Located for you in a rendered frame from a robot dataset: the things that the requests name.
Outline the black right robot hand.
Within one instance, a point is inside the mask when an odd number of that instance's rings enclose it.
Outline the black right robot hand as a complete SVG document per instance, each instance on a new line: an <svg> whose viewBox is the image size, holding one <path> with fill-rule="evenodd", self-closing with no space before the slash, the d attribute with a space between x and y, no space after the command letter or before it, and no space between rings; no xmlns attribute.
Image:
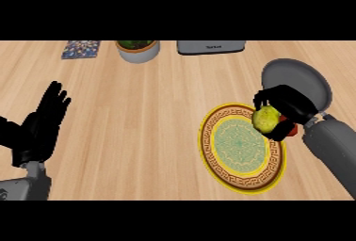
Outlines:
<svg viewBox="0 0 356 241"><path fill-rule="evenodd" d="M282 141L293 128L293 123L304 125L319 113L308 98L286 85L259 90L254 95L252 103L255 109L268 104L286 117L286 120L264 134L264 137L273 141Z"/></svg>

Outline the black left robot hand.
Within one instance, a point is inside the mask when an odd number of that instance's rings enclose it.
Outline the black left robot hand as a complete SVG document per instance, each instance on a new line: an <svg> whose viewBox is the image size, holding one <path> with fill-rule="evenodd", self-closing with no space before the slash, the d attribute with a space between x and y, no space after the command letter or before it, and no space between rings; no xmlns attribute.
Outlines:
<svg viewBox="0 0 356 241"><path fill-rule="evenodd" d="M30 161L42 163L56 147L59 126L63 120L70 98L53 81L44 91L35 109L22 124L0 116L0 146L11 149L11 165L20 167Z"/></svg>

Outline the yellow-green pear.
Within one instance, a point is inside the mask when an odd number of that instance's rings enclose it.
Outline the yellow-green pear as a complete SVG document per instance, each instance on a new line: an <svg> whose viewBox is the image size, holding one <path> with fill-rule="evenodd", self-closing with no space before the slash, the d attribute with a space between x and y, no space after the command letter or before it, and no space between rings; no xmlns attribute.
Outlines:
<svg viewBox="0 0 356 241"><path fill-rule="evenodd" d="M261 134L267 134L279 123L277 110L270 105L261 106L259 110L252 113L251 123L254 129Z"/></svg>

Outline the grey frying pan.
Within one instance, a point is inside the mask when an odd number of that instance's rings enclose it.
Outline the grey frying pan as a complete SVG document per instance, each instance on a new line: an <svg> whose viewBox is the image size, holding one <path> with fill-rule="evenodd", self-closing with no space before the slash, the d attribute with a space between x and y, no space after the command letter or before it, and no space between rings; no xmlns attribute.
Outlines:
<svg viewBox="0 0 356 241"><path fill-rule="evenodd" d="M332 91L319 71L304 62L277 58L271 60L261 72L261 87L271 88L286 85L293 88L311 101L321 113L332 102Z"/></svg>

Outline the yellow patterned plate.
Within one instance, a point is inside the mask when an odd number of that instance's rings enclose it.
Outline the yellow patterned plate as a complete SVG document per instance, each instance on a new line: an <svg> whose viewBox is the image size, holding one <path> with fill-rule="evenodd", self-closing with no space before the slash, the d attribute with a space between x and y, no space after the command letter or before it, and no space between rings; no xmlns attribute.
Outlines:
<svg viewBox="0 0 356 241"><path fill-rule="evenodd" d="M197 134L208 173L227 189L248 195L276 186L286 168L285 143L255 131L252 111L246 104L218 105L202 119Z"/></svg>

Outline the red object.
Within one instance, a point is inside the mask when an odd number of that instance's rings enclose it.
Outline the red object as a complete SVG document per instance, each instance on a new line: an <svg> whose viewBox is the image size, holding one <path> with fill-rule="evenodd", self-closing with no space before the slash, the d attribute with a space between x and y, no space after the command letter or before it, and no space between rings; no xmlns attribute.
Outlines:
<svg viewBox="0 0 356 241"><path fill-rule="evenodd" d="M283 122L286 120L286 117L283 115L279 116L279 122ZM296 124L293 123L293 128L290 129L289 133L286 134L286 137L292 137L296 134Z"/></svg>

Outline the grey appliance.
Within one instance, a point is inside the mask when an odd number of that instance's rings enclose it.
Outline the grey appliance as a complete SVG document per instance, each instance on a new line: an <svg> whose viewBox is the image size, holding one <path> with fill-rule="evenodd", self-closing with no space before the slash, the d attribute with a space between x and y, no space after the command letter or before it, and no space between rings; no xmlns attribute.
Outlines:
<svg viewBox="0 0 356 241"><path fill-rule="evenodd" d="M184 56L237 53L245 44L243 40L178 40L177 53Z"/></svg>

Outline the blue patterned coaster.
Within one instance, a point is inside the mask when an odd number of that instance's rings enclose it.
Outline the blue patterned coaster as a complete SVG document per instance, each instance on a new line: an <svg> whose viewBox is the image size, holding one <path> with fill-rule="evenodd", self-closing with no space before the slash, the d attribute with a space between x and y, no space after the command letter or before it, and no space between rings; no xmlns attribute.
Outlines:
<svg viewBox="0 0 356 241"><path fill-rule="evenodd" d="M97 40L70 40L60 54L61 59L91 58L97 56L100 42Z"/></svg>

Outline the white potted plant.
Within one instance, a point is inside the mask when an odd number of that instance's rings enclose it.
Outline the white potted plant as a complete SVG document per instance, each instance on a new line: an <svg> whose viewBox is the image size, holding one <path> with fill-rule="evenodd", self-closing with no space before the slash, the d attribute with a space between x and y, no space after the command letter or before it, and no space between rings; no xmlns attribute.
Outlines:
<svg viewBox="0 0 356 241"><path fill-rule="evenodd" d="M150 61L159 52L157 40L118 40L115 45L121 58L134 64Z"/></svg>

